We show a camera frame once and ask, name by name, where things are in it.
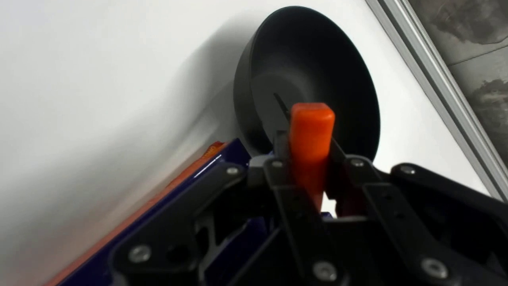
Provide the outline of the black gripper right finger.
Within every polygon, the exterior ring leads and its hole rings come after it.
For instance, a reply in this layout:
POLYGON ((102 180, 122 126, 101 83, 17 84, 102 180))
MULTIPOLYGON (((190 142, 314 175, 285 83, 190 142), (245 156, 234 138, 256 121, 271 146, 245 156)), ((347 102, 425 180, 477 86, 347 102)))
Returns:
POLYGON ((387 239, 382 272, 415 286, 508 286, 506 205, 414 164, 382 173, 329 146, 337 215, 364 215, 387 239))

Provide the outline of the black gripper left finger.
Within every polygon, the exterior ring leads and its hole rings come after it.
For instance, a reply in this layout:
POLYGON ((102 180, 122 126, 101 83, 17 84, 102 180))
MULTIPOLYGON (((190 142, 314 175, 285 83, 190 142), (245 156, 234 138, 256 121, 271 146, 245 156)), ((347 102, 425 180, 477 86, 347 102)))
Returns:
POLYGON ((339 286, 331 237, 290 161, 222 162, 110 254, 125 286, 339 286))

